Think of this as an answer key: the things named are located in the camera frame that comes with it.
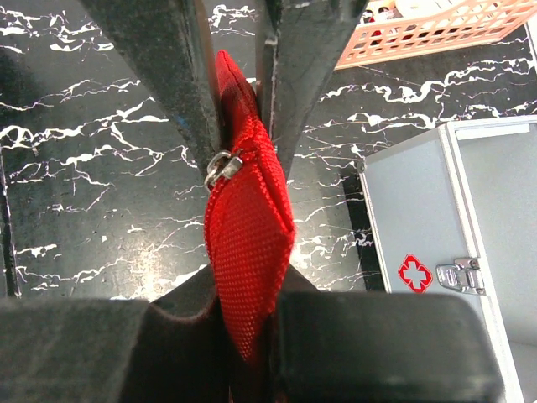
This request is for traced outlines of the orange plastic file organizer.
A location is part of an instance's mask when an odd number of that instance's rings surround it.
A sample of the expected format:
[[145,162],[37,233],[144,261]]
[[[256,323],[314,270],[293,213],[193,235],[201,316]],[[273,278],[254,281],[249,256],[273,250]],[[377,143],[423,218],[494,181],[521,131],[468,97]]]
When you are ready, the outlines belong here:
[[536,2],[369,1],[338,70],[498,42],[536,15]]

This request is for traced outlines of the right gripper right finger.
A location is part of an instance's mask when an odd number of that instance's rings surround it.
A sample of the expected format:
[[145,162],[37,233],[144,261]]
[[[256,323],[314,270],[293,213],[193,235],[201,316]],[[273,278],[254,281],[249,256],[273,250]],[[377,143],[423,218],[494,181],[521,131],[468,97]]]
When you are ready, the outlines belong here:
[[289,268],[274,316],[274,402],[499,402],[482,320],[445,294],[317,290]]

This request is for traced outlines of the red first aid pouch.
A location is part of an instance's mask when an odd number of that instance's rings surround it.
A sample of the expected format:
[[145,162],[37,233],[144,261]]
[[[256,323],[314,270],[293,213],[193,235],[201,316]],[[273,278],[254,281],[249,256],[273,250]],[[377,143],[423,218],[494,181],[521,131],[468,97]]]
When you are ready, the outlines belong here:
[[216,56],[216,77],[230,141],[212,161],[204,235],[232,341],[232,400],[266,402],[266,328],[289,266],[295,223],[255,92],[224,50]]

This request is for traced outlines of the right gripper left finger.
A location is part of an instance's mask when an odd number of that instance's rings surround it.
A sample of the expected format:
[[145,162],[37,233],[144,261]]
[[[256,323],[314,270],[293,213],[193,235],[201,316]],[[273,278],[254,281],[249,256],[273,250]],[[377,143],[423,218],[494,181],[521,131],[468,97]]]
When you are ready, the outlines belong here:
[[4,402],[223,402],[211,269],[156,301],[5,299]]

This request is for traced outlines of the silver metal medicine case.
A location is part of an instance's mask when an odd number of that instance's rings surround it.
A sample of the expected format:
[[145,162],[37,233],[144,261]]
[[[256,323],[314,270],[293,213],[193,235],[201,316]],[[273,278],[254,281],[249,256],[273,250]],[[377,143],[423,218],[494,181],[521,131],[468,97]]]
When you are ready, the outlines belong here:
[[384,287],[458,296],[487,329],[506,402],[536,399],[536,119],[455,121],[368,156]]

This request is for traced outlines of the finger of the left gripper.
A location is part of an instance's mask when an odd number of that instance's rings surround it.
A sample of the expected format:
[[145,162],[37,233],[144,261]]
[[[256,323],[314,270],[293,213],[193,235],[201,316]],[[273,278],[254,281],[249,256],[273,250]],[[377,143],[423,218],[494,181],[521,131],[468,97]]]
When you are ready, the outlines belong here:
[[197,166],[221,148],[211,32],[201,1],[85,1],[84,9],[176,126]]
[[360,0],[256,3],[256,93],[284,173],[306,121],[357,27]]

